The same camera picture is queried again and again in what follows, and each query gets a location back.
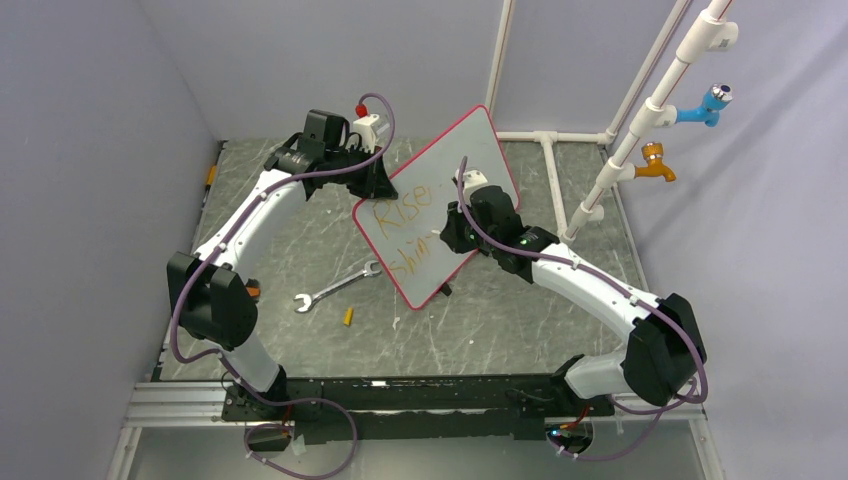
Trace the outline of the red-framed whiteboard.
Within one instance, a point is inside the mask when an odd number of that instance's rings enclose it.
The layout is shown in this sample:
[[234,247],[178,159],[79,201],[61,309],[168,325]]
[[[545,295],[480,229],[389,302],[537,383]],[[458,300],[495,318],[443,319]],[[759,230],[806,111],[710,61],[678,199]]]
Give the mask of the red-framed whiteboard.
[[448,204],[457,200],[453,177],[461,159],[508,193],[515,207],[520,195],[488,110],[478,105],[390,175],[396,200],[361,200],[352,218],[412,310],[439,293],[472,253],[452,252],[431,230],[442,230]]

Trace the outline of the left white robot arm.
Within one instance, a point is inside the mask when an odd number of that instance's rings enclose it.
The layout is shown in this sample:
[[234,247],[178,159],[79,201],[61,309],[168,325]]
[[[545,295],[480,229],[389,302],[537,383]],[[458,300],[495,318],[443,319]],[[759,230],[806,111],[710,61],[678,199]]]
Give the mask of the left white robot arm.
[[251,193],[224,225],[192,253],[166,266],[171,303],[170,348],[181,363],[177,334],[209,344],[247,391],[248,407],[264,420],[287,406],[287,374],[256,331],[258,308],[245,284],[263,250],[313,194],[342,185],[360,199],[395,199],[382,155],[394,137],[392,113],[356,108],[357,119],[308,112],[303,128],[269,154]]

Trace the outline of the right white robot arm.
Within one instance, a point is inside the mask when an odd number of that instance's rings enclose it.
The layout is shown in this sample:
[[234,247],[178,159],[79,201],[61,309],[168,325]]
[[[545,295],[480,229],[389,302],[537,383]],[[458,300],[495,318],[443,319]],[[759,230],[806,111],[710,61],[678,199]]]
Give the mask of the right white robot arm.
[[590,399],[632,393],[657,412],[701,403],[707,352],[693,307],[622,282],[574,253],[551,232],[525,225],[499,186],[458,187],[441,240],[456,254],[477,250],[507,273],[550,290],[600,320],[622,348],[576,355],[551,376],[551,401],[574,415]]

